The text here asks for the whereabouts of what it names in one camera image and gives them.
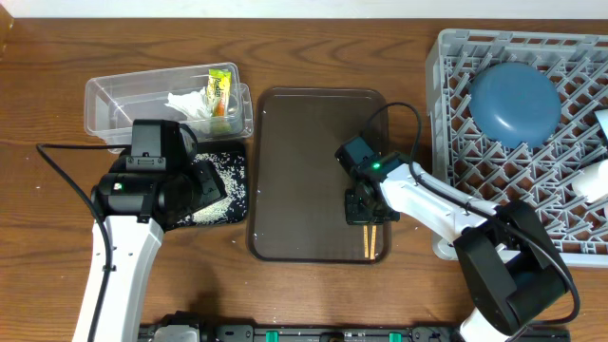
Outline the wooden chopstick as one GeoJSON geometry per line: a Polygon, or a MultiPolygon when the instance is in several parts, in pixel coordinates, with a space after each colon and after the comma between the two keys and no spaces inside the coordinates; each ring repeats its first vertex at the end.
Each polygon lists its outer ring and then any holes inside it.
{"type": "Polygon", "coordinates": [[[375,258],[376,258],[375,248],[376,248],[377,226],[376,225],[372,225],[369,230],[370,230],[369,258],[370,258],[370,260],[375,260],[375,258]]]}
{"type": "Polygon", "coordinates": [[[363,240],[364,240],[364,258],[370,257],[370,246],[369,246],[369,227],[368,225],[363,226],[363,240]]]}

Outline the white tissue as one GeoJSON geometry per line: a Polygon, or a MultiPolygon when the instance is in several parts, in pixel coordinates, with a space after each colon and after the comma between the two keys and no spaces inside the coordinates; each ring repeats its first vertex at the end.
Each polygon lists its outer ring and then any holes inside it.
{"type": "Polygon", "coordinates": [[[189,120],[203,120],[212,117],[212,106],[206,96],[206,88],[183,95],[169,93],[165,106],[185,115],[189,120]]]}

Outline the yellow green snack wrapper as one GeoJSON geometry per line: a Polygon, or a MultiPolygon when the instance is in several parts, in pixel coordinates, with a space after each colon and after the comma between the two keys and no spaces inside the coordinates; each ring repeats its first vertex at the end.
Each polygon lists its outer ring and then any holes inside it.
{"type": "Polygon", "coordinates": [[[232,85],[232,73],[227,69],[210,69],[206,97],[213,117],[227,113],[232,85]]]}

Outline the dark blue bowl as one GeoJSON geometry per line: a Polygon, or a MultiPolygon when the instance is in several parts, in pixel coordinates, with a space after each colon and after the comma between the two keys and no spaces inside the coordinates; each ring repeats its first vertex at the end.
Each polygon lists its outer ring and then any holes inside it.
{"type": "Polygon", "coordinates": [[[501,63],[477,75],[469,89],[469,112],[490,140],[507,148],[543,145],[561,120],[555,85],[532,66],[501,63]]]}

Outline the cream paper cup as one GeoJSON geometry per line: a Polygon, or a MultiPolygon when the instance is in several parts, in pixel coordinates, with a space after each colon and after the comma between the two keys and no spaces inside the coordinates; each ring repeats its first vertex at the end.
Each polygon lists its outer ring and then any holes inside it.
{"type": "Polygon", "coordinates": [[[581,170],[572,188],[577,196],[585,197],[587,203],[595,203],[607,197],[607,160],[596,162],[581,170]]]}

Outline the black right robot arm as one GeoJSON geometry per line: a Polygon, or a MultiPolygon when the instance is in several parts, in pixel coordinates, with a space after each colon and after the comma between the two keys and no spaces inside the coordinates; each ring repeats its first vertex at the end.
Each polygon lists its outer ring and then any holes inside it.
{"type": "Polygon", "coordinates": [[[475,305],[460,328],[464,341],[512,341],[575,291],[567,266],[528,203],[473,198],[403,154],[379,155],[361,137],[342,144],[335,157],[354,182],[345,194],[349,225],[371,229],[408,215],[454,248],[475,305]]]}

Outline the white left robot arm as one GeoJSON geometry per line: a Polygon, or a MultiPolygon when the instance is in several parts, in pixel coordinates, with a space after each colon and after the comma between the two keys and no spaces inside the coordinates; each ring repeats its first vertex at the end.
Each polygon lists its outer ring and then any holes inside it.
{"type": "Polygon", "coordinates": [[[76,341],[134,341],[166,231],[226,196],[185,123],[137,120],[131,144],[92,189],[93,254],[76,341]]]}

